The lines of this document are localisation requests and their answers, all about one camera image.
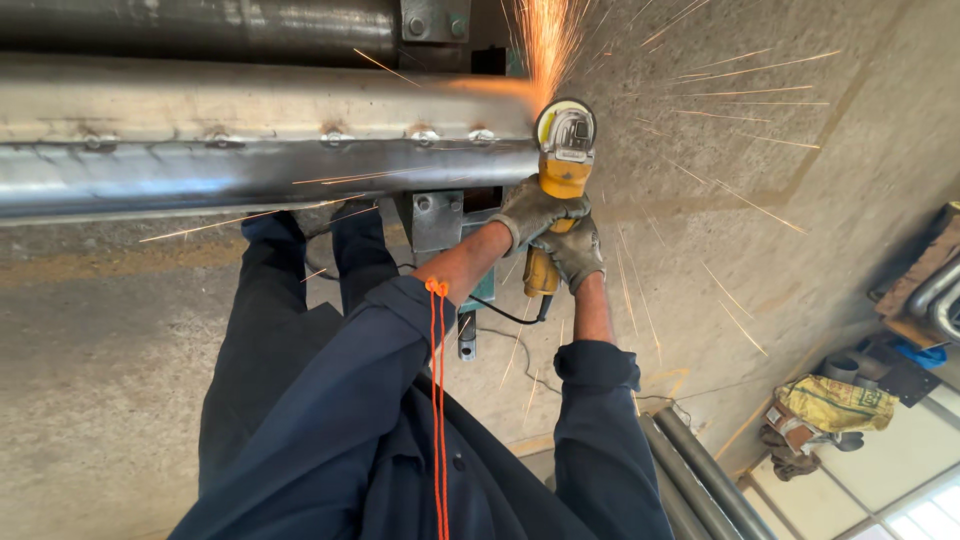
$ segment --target yellow angle grinder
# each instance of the yellow angle grinder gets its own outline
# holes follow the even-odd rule
[[[546,106],[534,126],[534,137],[540,145],[540,188],[559,199],[583,195],[593,168],[593,111],[578,99],[560,98]],[[550,231],[566,233],[573,224],[572,219],[561,219]],[[560,274],[550,256],[531,246],[523,271],[523,292],[530,298],[544,295],[540,316],[545,316],[552,295],[559,289]]]

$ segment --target steel pipe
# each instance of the steel pipe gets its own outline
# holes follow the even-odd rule
[[[641,414],[640,427],[647,437],[650,450],[656,461],[684,496],[684,499],[700,518],[701,524],[714,540],[741,540],[740,534],[727,519],[713,497],[697,477],[687,468],[684,459],[677,454],[670,441],[657,427],[649,414]]]
[[[653,418],[710,495],[723,508],[744,540],[777,540],[777,535],[767,527],[763,518],[756,513],[673,408],[662,409]]]
[[[0,224],[290,208],[361,193],[510,185],[537,172],[537,158],[530,141],[449,152],[410,140],[336,147],[315,141],[239,147],[168,142],[97,150],[0,145]],[[390,171],[400,172],[380,174]],[[311,182],[321,179],[330,180]]]
[[[0,220],[259,209],[537,172],[519,81],[0,54]],[[360,175],[376,175],[366,179]],[[292,184],[317,179],[325,184]]]
[[[654,468],[657,470],[660,503],[663,504],[663,511],[666,512],[666,519],[670,522],[674,538],[676,540],[711,540],[704,524],[700,523],[700,518],[693,513],[693,509],[680,494],[673,480],[655,459]]]
[[[396,66],[397,0],[0,0],[8,50]]]
[[[926,317],[930,304],[957,281],[960,281],[960,256],[949,260],[921,283],[907,299],[907,309],[918,317]]]

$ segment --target blue object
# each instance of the blue object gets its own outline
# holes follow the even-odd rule
[[[943,347],[931,347],[924,351],[915,351],[905,339],[897,338],[890,345],[900,354],[910,358],[924,369],[940,367],[947,362],[947,351]]]

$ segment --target work glove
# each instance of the work glove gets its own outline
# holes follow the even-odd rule
[[[607,278],[607,267],[600,255],[600,234],[590,214],[566,233],[547,231],[534,238],[531,245],[550,254],[560,276],[570,286],[570,294],[575,294],[580,283],[593,272],[603,272],[604,280]]]
[[[503,257],[509,257],[550,228],[558,219],[580,219],[590,212],[586,196],[558,199],[540,189],[539,176],[533,175],[507,193],[500,213],[488,222],[507,226],[514,243]]]

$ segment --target plastic sack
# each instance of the plastic sack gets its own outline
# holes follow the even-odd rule
[[[900,402],[883,390],[818,376],[780,386],[774,395],[811,426],[832,433],[886,430]]]

